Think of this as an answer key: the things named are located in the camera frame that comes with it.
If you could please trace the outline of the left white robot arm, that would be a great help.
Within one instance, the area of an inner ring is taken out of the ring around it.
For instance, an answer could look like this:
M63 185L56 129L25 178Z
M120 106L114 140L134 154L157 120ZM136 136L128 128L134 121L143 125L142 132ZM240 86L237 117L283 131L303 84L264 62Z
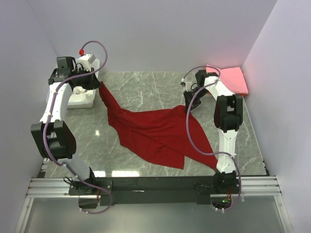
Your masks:
M55 68L48 79L47 106L39 123L31 125L31 134L43 158L49 158L58 166L66 167L71 178L64 182L79 194L92 195L97 192L95 175L90 167L76 155L76 140L65 123L70 97L76 87L96 90L99 60L93 54L75 59L58 57Z

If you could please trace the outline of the red t shirt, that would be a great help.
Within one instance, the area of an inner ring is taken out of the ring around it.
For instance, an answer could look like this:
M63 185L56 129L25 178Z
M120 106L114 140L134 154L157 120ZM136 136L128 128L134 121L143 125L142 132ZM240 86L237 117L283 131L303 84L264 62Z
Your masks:
M216 169L216 157L200 154L188 139L185 106L131 112L119 106L105 84L101 84L99 95L107 108L108 123L116 130L120 144L143 160L183 169L188 157ZM190 135L202 152L213 152L203 128L193 116L190 116Z

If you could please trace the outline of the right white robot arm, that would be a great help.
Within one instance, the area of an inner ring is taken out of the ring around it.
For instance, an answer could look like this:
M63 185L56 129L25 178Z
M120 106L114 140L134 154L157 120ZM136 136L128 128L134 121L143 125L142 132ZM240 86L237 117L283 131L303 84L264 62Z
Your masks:
M243 123L243 97L230 91L221 81L221 71L213 66L199 66L195 74L196 87L184 92L186 112L186 132L191 145L205 156L218 155L212 188L223 194L227 190L240 187L241 175L235 160L236 138ZM216 100L214 125L219 134L219 150L202 152L195 146L190 135L190 112L201 103L200 98L210 93Z

